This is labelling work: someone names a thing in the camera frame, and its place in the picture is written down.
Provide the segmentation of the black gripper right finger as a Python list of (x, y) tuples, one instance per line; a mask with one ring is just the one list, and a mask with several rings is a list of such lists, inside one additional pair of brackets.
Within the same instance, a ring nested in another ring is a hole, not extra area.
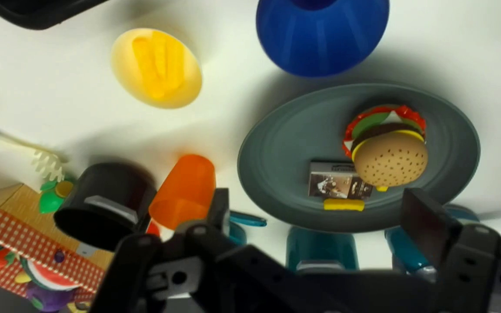
[(405, 189), (400, 229), (426, 266), (398, 274), (403, 290), (492, 290), (499, 234), (480, 224), (462, 222), (422, 189)]

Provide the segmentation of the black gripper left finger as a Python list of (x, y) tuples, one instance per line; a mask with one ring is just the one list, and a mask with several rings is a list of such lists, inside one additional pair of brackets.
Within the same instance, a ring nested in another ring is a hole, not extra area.
[(229, 191), (226, 187), (214, 187), (202, 196), (182, 196), (179, 208), (175, 231), (196, 222), (205, 222), (214, 229), (224, 231), (228, 227)]

